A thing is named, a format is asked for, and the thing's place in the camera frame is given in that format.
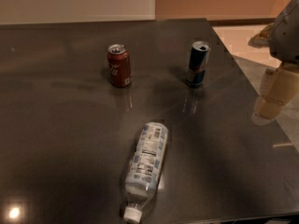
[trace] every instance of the clear plastic bottle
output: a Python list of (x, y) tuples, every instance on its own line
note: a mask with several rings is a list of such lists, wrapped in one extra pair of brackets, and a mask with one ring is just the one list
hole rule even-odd
[(128, 205), (124, 220), (139, 223), (142, 210), (154, 197), (161, 175), (168, 129), (161, 123), (147, 123), (140, 134), (136, 152), (125, 179)]

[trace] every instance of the dark tabletop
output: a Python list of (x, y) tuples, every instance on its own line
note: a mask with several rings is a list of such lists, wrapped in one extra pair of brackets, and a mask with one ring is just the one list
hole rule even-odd
[[(204, 85), (185, 84), (192, 42), (211, 44)], [(109, 82), (107, 48), (131, 53)], [(143, 223), (296, 213), (299, 156), (206, 20), (0, 26), (0, 222), (124, 223), (124, 178), (142, 126), (170, 130)]]

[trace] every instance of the energy drink can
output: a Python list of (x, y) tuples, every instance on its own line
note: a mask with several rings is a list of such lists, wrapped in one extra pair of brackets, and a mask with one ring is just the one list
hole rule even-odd
[(187, 85), (190, 87), (196, 88), (203, 83), (210, 50), (211, 47), (206, 41), (196, 41), (192, 44), (187, 74)]
[(107, 59), (112, 85), (116, 87), (129, 85), (131, 83), (129, 50), (122, 44), (114, 44), (108, 48)]

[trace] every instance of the red can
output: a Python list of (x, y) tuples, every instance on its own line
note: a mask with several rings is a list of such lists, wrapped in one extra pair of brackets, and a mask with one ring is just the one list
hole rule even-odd
[(131, 67), (129, 50), (122, 44), (114, 44), (108, 48), (108, 63), (112, 85), (125, 87), (131, 83)]

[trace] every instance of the can top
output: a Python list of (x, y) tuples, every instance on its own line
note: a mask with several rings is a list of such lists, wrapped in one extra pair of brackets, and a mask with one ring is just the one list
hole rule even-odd
[(195, 41), (192, 44), (192, 47), (199, 51), (209, 51), (211, 49), (211, 47), (206, 41)]
[(119, 55), (126, 51), (126, 47), (123, 44), (114, 44), (108, 48), (110, 54)]

